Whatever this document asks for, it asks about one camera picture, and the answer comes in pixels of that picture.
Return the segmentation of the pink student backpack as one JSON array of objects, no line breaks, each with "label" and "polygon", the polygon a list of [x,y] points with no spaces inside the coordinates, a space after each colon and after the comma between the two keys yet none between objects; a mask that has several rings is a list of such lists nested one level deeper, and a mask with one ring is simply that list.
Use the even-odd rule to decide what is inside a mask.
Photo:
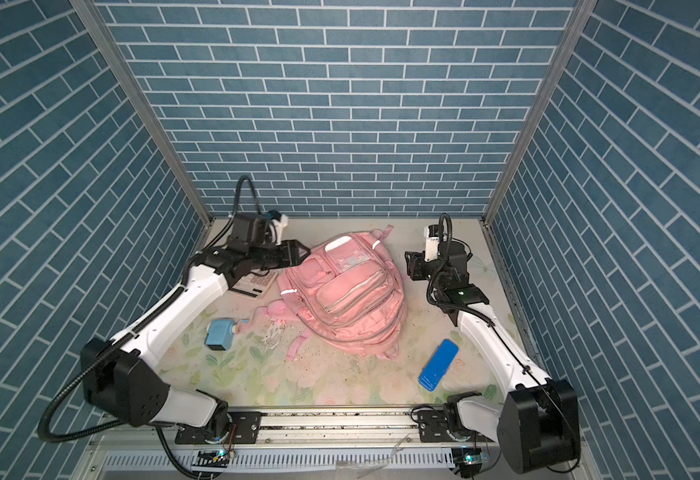
[{"label": "pink student backpack", "polygon": [[348,354],[397,358],[408,308],[401,273],[384,244],[392,231],[389,225],[339,235],[279,274],[280,298],[257,308],[254,319],[304,326],[289,360],[311,337]]}]

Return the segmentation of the pink white calculator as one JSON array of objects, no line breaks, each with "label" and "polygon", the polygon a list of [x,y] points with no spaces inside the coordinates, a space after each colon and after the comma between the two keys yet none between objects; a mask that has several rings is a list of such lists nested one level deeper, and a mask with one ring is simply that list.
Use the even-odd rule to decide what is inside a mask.
[{"label": "pink white calculator", "polygon": [[241,278],[230,291],[247,298],[260,298],[268,292],[277,277],[277,271],[252,272]]}]

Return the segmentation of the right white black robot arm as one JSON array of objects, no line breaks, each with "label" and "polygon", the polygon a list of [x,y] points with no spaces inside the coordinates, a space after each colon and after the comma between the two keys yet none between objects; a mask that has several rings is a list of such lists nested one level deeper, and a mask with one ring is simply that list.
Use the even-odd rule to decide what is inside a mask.
[{"label": "right white black robot arm", "polygon": [[500,323],[488,297],[471,283],[469,253],[462,242],[428,236],[423,252],[405,254],[407,274],[426,281],[426,299],[482,353],[504,401],[483,394],[448,398],[444,410],[450,434],[480,434],[498,443],[518,474],[543,468],[553,472],[582,458],[577,394],[537,365]]}]

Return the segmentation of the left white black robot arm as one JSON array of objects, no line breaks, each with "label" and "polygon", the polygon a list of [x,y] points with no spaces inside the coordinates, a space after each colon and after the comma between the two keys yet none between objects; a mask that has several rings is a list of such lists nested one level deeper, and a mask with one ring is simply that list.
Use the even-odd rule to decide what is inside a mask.
[{"label": "left white black robot arm", "polygon": [[132,427],[176,424],[223,437],[230,422],[225,401],[166,383],[157,366],[173,342],[211,303],[255,271],[300,265],[310,254],[286,240],[284,213],[238,213],[225,242],[214,242],[188,262],[180,283],[138,320],[108,341],[81,352],[85,400]]}]

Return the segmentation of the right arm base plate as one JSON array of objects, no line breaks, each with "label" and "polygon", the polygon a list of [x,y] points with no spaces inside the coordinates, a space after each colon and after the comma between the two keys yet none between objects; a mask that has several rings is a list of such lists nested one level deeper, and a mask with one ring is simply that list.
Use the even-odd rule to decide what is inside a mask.
[{"label": "right arm base plate", "polygon": [[465,427],[456,414],[446,408],[417,405],[409,411],[409,417],[423,443],[491,442],[489,437]]}]

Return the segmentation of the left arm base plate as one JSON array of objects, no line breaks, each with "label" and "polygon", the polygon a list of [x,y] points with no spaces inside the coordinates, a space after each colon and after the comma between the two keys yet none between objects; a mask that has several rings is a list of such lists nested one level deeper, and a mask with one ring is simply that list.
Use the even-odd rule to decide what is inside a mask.
[{"label": "left arm base plate", "polygon": [[259,435],[262,413],[258,411],[226,412],[204,427],[179,425],[177,445],[255,444]]}]

